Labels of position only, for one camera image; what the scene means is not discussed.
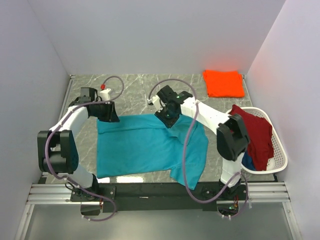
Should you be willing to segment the aluminium frame rail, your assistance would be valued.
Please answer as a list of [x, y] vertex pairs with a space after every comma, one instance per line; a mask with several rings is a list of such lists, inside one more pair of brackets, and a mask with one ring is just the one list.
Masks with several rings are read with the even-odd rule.
[[[65, 205], [71, 201], [72, 191], [64, 184], [33, 184], [29, 191], [27, 205]], [[291, 198], [284, 182], [248, 183], [250, 203], [286, 203]]]

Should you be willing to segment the dark red shirt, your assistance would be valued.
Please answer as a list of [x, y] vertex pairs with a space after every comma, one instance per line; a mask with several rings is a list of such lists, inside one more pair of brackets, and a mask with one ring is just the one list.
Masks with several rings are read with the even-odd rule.
[[268, 160], [274, 157], [272, 125], [265, 118], [245, 112], [237, 105], [233, 105], [229, 113], [243, 118], [250, 138], [246, 151], [252, 157], [256, 171], [266, 171]]

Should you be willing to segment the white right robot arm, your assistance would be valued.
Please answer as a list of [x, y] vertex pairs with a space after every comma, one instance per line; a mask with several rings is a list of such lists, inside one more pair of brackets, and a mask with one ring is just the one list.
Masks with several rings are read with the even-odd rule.
[[216, 148], [222, 157], [222, 174], [220, 176], [219, 192], [208, 200], [197, 199], [186, 188], [189, 196], [200, 204], [208, 204], [220, 196], [230, 200], [237, 194], [241, 183], [242, 158], [250, 143], [250, 137], [243, 118], [220, 112], [198, 100], [195, 91], [176, 93], [166, 85], [155, 96], [148, 97], [149, 105], [155, 107], [155, 116], [167, 128], [171, 128], [181, 115], [192, 118], [189, 130], [196, 122], [209, 128], [216, 135]]

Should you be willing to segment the teal polo shirt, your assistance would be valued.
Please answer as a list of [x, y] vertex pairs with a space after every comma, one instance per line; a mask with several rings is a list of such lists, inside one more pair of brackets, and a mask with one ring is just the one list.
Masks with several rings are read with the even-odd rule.
[[156, 171], [194, 190], [206, 165], [208, 138], [203, 125], [181, 115], [171, 127], [152, 114], [127, 115], [119, 122], [97, 121], [97, 178]]

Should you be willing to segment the white laundry basket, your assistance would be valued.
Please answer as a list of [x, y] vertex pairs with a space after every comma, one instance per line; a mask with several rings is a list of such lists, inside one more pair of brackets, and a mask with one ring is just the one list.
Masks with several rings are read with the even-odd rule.
[[265, 111], [234, 104], [227, 113], [239, 114], [243, 118], [250, 138], [241, 161], [242, 169], [255, 175], [267, 175], [281, 172], [287, 167], [287, 155]]

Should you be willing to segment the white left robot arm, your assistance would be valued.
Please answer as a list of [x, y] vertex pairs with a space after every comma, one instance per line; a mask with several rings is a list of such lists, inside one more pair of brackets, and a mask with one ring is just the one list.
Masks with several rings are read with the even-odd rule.
[[80, 165], [75, 137], [90, 117], [105, 123], [120, 121], [111, 91], [105, 85], [100, 91], [92, 87], [81, 88], [80, 95], [69, 104], [61, 120], [37, 134], [39, 169], [64, 180], [73, 194], [88, 201], [99, 198], [99, 183], [93, 173]]

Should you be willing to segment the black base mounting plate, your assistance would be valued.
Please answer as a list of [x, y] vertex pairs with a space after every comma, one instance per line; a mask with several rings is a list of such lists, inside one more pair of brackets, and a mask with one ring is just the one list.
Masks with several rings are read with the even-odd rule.
[[[98, 194], [113, 200], [118, 211], [155, 211], [155, 210], [203, 210], [216, 211], [217, 201], [198, 203], [179, 183], [99, 183]], [[99, 215], [112, 213], [111, 202], [99, 197], [89, 196], [82, 190], [73, 189], [72, 203], [81, 204], [81, 212]]]

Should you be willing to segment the folded orange t shirt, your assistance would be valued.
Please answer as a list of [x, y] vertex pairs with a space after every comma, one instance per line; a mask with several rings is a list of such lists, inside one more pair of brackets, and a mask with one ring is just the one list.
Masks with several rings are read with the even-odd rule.
[[243, 76], [237, 71], [205, 70], [202, 76], [210, 98], [243, 98]]

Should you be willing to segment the blue shirt in basket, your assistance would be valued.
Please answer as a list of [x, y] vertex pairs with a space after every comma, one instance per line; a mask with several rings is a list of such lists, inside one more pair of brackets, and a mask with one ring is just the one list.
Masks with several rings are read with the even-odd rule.
[[247, 168], [248, 170], [250, 171], [256, 171], [256, 168], [254, 166], [254, 163], [253, 163], [253, 159], [251, 156], [249, 156], [249, 153], [248, 151], [246, 151], [243, 155], [243, 158], [242, 158], [242, 165]]

